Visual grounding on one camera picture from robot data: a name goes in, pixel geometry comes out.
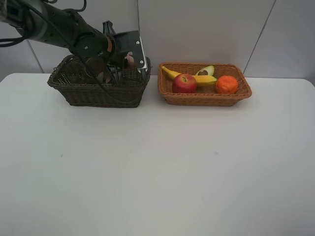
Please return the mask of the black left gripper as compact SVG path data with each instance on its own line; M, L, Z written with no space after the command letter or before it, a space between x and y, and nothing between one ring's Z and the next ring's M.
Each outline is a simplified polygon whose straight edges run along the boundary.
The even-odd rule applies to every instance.
M121 53L120 49L120 43L116 41L114 36L116 35L116 32L113 29L113 23L111 21L105 21L102 23L103 26L103 34L109 37L111 40L112 46L111 46L111 53L110 53L110 59L106 64L106 72L109 74L114 74L115 72L120 72L123 69L126 68L126 62L125 57L129 53Z

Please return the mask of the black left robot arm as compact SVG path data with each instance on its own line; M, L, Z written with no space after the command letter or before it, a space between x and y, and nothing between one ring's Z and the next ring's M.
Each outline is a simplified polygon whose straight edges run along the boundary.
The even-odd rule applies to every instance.
M89 25L81 16L86 8L58 9L53 0L2 0L0 20L11 25L19 37L2 38L0 46L11 47L33 40L66 48L79 58L98 57L106 66L135 66L129 53L142 53L138 31L116 33L111 21L102 24L102 31Z

